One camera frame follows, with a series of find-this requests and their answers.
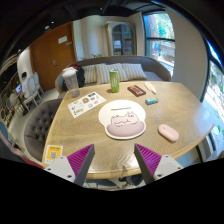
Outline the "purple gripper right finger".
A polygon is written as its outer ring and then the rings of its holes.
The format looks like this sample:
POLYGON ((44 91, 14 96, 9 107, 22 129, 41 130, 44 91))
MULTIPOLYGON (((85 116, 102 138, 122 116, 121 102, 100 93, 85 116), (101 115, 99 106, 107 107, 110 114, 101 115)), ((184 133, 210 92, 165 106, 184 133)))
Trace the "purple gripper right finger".
POLYGON ((135 144, 134 154, 146 184, 182 169, 182 166, 170 155, 160 155, 140 144, 135 144))

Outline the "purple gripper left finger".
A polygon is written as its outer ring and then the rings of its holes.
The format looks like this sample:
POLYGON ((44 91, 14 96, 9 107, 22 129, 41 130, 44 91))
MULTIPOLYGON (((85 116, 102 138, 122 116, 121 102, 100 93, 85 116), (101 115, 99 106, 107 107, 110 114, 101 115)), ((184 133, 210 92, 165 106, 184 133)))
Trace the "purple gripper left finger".
POLYGON ((59 156, 45 171, 82 186, 95 155, 94 145, 88 145, 68 157, 59 156))

